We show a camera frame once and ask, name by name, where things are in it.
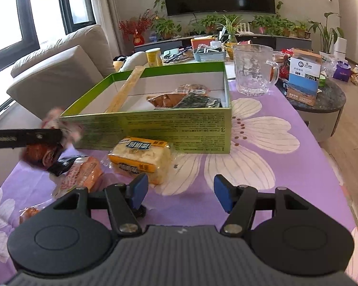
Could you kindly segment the yellow canister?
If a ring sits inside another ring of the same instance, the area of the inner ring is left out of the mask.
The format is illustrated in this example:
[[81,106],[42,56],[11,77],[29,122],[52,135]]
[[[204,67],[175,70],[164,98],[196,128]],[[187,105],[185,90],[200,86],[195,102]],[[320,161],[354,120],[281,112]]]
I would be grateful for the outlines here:
[[162,66],[161,48],[151,48],[145,51],[149,67]]

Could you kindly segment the clear packet with bun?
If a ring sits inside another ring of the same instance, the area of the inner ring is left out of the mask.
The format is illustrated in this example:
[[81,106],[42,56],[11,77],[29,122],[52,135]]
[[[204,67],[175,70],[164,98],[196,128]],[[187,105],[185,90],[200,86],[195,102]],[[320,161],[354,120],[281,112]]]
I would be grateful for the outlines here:
[[176,90],[176,93],[182,93],[182,94],[189,94],[189,93],[194,93],[194,94],[200,94],[200,95],[204,95],[207,96],[210,92],[209,88],[207,88],[204,85],[201,84],[184,84],[184,85],[180,85]]

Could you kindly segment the purple gift bag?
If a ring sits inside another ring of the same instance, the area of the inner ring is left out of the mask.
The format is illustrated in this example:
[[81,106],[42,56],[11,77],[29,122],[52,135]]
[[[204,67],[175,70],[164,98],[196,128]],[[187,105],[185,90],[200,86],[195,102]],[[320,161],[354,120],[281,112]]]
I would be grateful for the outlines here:
[[333,78],[348,82],[351,76],[351,66],[345,61],[338,61],[336,64],[336,70],[334,71]]

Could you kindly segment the blue white carton box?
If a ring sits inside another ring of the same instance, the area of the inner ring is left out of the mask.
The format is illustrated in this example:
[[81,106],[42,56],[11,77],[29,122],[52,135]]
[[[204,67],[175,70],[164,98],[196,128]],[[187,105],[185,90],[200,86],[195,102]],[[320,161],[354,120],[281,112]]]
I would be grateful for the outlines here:
[[292,51],[286,96],[288,99],[314,106],[319,88],[322,57],[297,48]]

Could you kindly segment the yellow cracker packet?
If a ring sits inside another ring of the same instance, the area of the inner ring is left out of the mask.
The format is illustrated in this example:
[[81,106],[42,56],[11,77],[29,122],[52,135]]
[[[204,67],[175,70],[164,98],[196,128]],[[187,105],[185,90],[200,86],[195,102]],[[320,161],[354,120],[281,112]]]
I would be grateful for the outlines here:
[[130,177],[144,173],[152,185],[164,183],[173,162],[168,142],[136,137],[123,138],[107,157],[114,172]]

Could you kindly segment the brown biscuits clear packet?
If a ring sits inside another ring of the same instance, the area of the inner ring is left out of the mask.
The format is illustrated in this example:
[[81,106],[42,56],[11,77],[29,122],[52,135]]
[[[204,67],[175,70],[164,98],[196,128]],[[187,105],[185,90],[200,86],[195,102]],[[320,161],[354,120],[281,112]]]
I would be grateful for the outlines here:
[[95,157],[79,157],[69,171],[55,179],[56,187],[52,198],[58,199],[73,189],[84,189],[88,192],[97,190],[100,176],[103,174],[101,162]]

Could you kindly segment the long gold snack stick packet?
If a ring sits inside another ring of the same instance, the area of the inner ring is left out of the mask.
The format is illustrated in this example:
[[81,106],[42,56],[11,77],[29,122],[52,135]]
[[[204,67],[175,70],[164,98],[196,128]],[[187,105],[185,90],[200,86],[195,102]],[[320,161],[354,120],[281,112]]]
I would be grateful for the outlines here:
[[123,104],[126,102],[126,99],[128,98],[129,93],[139,81],[144,70],[145,70],[144,66],[136,66],[134,68],[130,76],[128,76],[127,80],[121,87],[120,91],[115,95],[110,105],[106,109],[105,111],[106,113],[117,112],[122,108]]

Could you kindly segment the dark seaweed snack packet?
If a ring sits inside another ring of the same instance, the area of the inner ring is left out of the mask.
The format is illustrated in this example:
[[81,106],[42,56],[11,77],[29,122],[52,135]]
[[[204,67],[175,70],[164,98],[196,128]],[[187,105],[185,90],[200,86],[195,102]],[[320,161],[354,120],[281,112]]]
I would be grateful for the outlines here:
[[221,100],[190,92],[174,108],[222,108]]

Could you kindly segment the grey blue storage tray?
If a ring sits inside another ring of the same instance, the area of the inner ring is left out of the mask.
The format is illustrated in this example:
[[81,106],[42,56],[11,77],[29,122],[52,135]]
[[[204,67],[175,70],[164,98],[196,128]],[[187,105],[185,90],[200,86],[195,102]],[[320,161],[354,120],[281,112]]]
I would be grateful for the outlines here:
[[205,51],[204,48],[196,49],[193,51],[193,57],[195,61],[199,63],[203,62],[223,62],[226,59],[225,51]]

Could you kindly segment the green cardboard box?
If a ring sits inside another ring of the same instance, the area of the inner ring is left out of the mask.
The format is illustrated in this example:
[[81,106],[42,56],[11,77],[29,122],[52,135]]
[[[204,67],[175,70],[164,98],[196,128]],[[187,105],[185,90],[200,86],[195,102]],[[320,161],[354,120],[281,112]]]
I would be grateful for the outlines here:
[[[130,72],[107,76],[68,109],[61,119],[83,128],[76,148],[111,150],[127,136],[167,141],[179,152],[227,154],[232,137],[232,103],[222,62],[186,63],[146,68],[122,108],[106,110]],[[156,109],[149,96],[174,92],[185,84],[200,84],[221,101],[219,108]]]

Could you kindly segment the pink white snack pouch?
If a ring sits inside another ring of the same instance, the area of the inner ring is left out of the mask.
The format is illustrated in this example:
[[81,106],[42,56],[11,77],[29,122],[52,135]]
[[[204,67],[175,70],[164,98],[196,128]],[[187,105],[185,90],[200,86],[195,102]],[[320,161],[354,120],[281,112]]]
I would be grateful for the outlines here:
[[67,149],[70,145],[78,142],[82,138],[83,128],[74,122],[66,122],[61,119],[63,109],[53,108],[50,110],[42,121],[41,128],[56,128],[62,131],[63,137],[61,145]]

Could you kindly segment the yellow woven basket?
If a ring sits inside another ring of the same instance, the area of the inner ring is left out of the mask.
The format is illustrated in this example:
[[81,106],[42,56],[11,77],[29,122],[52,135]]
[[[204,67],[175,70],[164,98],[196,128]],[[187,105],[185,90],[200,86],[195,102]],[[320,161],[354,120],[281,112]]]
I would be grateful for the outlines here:
[[237,43],[231,43],[231,42],[227,42],[224,44],[224,48],[229,56],[229,58],[231,60],[233,60],[233,47],[237,45]]

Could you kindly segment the dark round side table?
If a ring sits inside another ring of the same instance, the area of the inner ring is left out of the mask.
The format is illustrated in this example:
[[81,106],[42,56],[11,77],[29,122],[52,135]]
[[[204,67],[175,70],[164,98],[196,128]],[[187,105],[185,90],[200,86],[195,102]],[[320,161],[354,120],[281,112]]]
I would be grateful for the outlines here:
[[324,142],[334,135],[347,100],[342,89],[329,78],[325,81],[321,92],[317,93],[313,106],[287,99],[297,110],[317,142]]

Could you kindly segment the yellow brown snack bag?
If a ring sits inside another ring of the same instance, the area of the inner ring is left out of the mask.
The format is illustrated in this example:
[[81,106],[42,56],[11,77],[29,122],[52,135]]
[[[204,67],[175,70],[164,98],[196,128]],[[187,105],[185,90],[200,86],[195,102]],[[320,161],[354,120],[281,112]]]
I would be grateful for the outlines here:
[[147,96],[146,100],[155,108],[174,108],[187,96],[186,93],[171,92],[158,96]]

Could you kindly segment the clear glass mug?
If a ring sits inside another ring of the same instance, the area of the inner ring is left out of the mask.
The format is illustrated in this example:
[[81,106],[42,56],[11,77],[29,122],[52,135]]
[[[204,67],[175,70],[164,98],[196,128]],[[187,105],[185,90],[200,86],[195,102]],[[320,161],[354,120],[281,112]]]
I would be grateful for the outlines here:
[[273,60],[273,48],[256,44],[233,46],[237,91],[246,96],[268,93],[279,79],[279,65]]

